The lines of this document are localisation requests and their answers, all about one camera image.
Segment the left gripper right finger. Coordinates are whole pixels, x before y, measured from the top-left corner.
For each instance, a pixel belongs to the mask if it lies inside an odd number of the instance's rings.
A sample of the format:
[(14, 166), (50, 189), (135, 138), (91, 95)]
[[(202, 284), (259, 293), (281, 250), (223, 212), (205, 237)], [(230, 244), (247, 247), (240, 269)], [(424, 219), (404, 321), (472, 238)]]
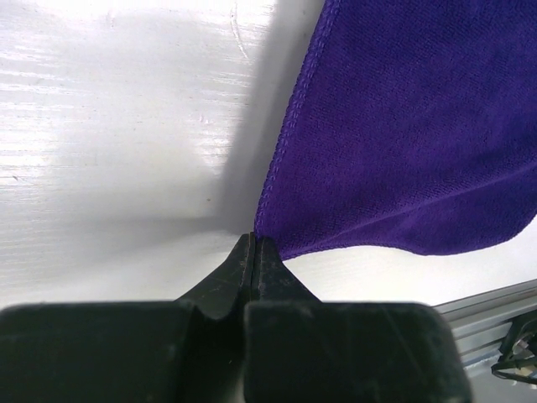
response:
[(322, 302), (257, 241), (244, 311), (248, 402), (469, 402), (451, 329), (416, 303)]

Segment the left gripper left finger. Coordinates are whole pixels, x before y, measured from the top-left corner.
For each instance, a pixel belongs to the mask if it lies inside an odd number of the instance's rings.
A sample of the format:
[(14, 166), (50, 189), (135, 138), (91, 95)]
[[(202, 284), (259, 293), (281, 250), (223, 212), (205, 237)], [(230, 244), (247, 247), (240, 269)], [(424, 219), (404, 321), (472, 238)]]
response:
[(242, 235), (175, 300), (2, 309), (2, 401), (241, 401), (242, 312), (255, 246), (253, 235)]

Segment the purple towel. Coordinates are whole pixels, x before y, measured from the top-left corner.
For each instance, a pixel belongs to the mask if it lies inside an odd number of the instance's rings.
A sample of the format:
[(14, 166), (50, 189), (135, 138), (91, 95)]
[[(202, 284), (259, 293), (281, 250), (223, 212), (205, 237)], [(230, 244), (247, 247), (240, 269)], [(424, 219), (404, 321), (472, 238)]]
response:
[(503, 243), (536, 215), (536, 4), (328, 1), (254, 231), (285, 259)]

